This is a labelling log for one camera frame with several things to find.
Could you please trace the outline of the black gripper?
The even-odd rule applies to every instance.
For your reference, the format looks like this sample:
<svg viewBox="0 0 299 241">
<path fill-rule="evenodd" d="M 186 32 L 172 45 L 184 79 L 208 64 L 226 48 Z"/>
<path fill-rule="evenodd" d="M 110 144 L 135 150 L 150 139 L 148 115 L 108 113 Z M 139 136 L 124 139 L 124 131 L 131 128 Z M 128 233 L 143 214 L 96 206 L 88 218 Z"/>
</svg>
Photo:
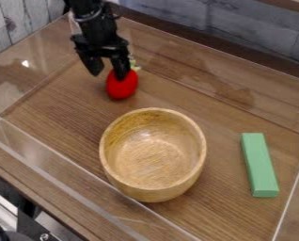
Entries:
<svg viewBox="0 0 299 241">
<path fill-rule="evenodd" d="M 70 14 L 71 41 L 92 76 L 104 69 L 102 58 L 111 58 L 115 75 L 122 81 L 131 71 L 128 41 L 118 34 L 119 17 L 111 13 L 80 16 Z"/>
</svg>

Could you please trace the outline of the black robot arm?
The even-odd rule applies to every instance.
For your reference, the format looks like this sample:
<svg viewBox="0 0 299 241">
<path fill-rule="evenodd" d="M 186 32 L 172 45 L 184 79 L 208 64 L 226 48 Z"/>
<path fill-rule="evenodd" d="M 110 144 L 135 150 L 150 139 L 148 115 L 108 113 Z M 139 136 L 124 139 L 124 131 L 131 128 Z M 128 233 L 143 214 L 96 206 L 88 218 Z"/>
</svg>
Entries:
<svg viewBox="0 0 299 241">
<path fill-rule="evenodd" d="M 67 0 L 79 32 L 71 36 L 75 51 L 94 76 L 103 69 L 103 58 L 111 60 L 115 77 L 122 81 L 131 71 L 130 42 L 118 34 L 119 15 L 107 0 Z"/>
</svg>

